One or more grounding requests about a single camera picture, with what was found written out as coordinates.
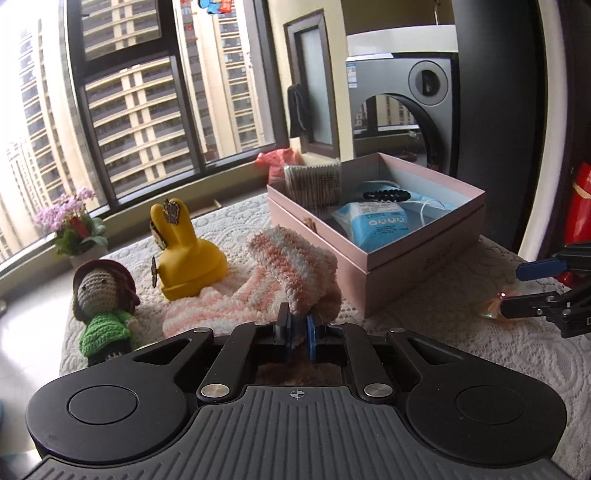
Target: sky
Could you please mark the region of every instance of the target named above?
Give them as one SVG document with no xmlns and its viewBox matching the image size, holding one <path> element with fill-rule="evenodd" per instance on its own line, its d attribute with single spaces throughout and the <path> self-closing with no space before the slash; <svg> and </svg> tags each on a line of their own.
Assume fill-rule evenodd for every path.
<svg viewBox="0 0 591 480">
<path fill-rule="evenodd" d="M 18 78 L 18 41 L 20 32 L 37 22 L 41 9 L 56 0 L 7 0 L 0 6 L 0 160 L 5 159 L 4 145 L 22 136 L 22 122 L 14 121 L 23 116 Z"/>
</svg>

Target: window frame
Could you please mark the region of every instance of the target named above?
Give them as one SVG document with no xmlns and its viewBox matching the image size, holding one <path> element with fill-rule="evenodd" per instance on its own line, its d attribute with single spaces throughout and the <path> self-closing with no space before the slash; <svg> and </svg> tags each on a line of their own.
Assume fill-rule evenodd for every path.
<svg viewBox="0 0 591 480">
<path fill-rule="evenodd" d="M 304 55 L 301 48 L 299 36 L 312 30 L 318 30 L 320 34 L 320 44 L 322 47 L 322 59 L 324 63 L 324 78 L 326 80 L 326 95 L 329 103 L 330 134 L 331 144 L 326 144 L 314 140 L 314 132 L 302 132 L 300 143 L 302 153 L 309 151 L 325 157 L 339 158 L 339 129 L 336 118 L 335 85 L 333 82 L 332 62 L 330 59 L 329 40 L 326 32 L 326 23 L 324 21 L 324 9 L 311 12 L 303 17 L 296 18 L 284 25 L 285 39 L 287 41 L 287 56 L 290 64 L 291 78 L 294 84 L 301 85 L 306 94 L 308 86 L 306 82 L 306 67 Z"/>
<path fill-rule="evenodd" d="M 162 195 L 169 190 L 246 163 L 251 163 L 259 153 L 289 147 L 287 122 L 285 120 L 281 83 L 267 0 L 252 0 L 252 13 L 256 22 L 256 34 L 260 39 L 262 68 L 266 80 L 265 86 L 269 101 L 269 113 L 273 127 L 274 142 L 246 152 L 237 153 L 230 157 L 221 158 L 211 163 L 205 162 L 203 152 L 200 149 L 195 119 L 192 109 L 189 107 L 189 92 L 184 78 L 185 75 L 183 69 L 179 68 L 181 56 L 179 42 L 176 36 L 177 27 L 172 0 L 156 0 L 155 4 L 161 31 L 160 38 L 86 60 L 84 44 L 80 41 L 83 38 L 83 17 L 80 0 L 60 0 L 60 8 L 64 9 L 64 15 L 60 15 L 60 31 L 67 31 L 66 43 L 69 49 L 69 69 L 72 76 L 72 90 L 77 103 L 76 113 L 80 117 L 82 133 L 88 146 L 90 161 L 92 167 L 95 169 L 98 183 L 106 200 L 104 205 L 91 213 L 92 216 L 108 218 L 141 202 L 150 200 L 150 198 Z M 106 165 L 100 154 L 99 144 L 90 117 L 85 84 L 135 64 L 149 62 L 166 56 L 171 60 L 179 110 L 181 110 L 181 117 L 183 118 L 187 144 L 190 145 L 191 160 L 194 165 L 197 164 L 201 168 L 198 171 L 181 172 L 178 175 L 167 177 L 157 183 L 150 184 L 117 198 Z M 53 246 L 54 241 L 55 234 L 49 234 L 36 240 L 31 245 L 27 245 L 0 264 L 0 274 L 5 275 L 15 270 L 26 261 Z"/>
</svg>

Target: potted plant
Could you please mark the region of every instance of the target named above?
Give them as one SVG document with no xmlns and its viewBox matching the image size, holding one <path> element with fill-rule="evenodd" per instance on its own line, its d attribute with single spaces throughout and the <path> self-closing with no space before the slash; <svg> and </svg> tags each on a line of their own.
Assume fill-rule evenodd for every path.
<svg viewBox="0 0 591 480">
<path fill-rule="evenodd" d="M 56 234 L 58 255 L 68 255 L 74 268 L 107 253 L 106 227 L 101 218 L 91 218 L 85 200 L 95 194 L 82 187 L 74 195 L 63 194 L 55 205 L 41 209 L 35 224 L 45 233 Z"/>
</svg>

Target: flower pot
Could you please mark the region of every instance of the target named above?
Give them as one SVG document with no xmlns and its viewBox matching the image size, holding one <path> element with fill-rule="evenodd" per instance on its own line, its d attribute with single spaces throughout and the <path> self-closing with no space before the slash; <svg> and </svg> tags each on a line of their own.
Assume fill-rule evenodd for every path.
<svg viewBox="0 0 591 480">
<path fill-rule="evenodd" d="M 90 260 L 98 260 L 100 257 L 104 257 L 107 254 L 106 247 L 95 244 L 88 252 L 84 252 L 82 255 L 76 255 L 70 257 L 70 262 L 74 270 L 77 270 L 79 266 L 89 262 Z"/>
</svg>

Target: white lace tablecloth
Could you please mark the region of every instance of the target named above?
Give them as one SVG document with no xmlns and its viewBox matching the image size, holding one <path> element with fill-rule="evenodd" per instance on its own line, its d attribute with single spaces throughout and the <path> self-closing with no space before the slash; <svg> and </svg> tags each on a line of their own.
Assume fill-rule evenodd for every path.
<svg viewBox="0 0 591 480">
<path fill-rule="evenodd" d="M 271 224 L 267 195 L 217 210 L 193 224 L 198 236 L 222 249 L 234 272 L 246 276 L 254 266 L 246 241 Z M 152 288 L 150 274 L 151 258 L 158 253 L 154 241 L 147 238 L 108 255 L 126 266 L 135 279 L 142 302 L 136 312 L 142 329 L 136 342 L 142 345 L 163 338 L 167 301 L 158 288 Z M 456 261 L 372 317 L 361 318 L 343 302 L 340 318 L 362 325 L 371 334 L 402 326 L 547 383 L 560 394 L 568 413 L 554 461 L 574 478 L 587 480 L 591 473 L 591 342 L 584 337 L 562 339 L 558 329 L 544 320 L 491 322 L 475 315 L 470 307 L 471 303 L 490 300 L 502 286 L 511 283 L 520 261 L 503 247 L 481 238 Z M 559 285 L 554 280 L 538 284 L 540 291 L 555 290 Z M 82 327 L 70 312 L 62 375 L 86 366 L 77 347 Z"/>
</svg>

